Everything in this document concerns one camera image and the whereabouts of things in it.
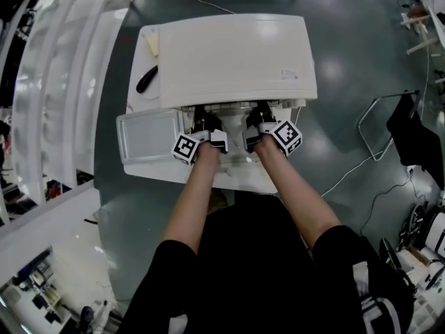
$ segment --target sticker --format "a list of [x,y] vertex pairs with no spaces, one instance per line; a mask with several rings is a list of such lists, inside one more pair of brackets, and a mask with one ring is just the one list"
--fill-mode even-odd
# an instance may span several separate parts
[[287,79],[298,79],[297,71],[296,70],[281,70],[281,79],[287,80]]

